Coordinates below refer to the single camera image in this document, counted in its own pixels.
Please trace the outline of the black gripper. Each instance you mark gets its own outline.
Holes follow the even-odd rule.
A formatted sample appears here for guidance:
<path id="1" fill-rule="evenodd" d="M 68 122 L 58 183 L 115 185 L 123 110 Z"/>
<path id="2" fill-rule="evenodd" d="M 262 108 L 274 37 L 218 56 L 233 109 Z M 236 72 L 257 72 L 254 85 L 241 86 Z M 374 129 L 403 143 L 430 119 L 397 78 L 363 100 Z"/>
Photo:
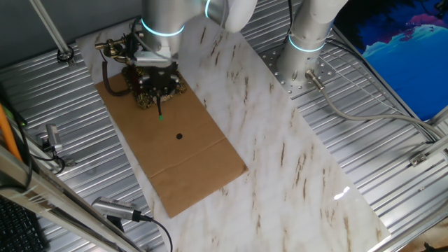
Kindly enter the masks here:
<path id="1" fill-rule="evenodd" d="M 180 73 L 172 74 L 172 72 L 172 65 L 165 68 L 151 66 L 148 68 L 148 75 L 144 75 L 138 80 L 139 87 L 149 95 L 180 94 L 182 92 Z"/>

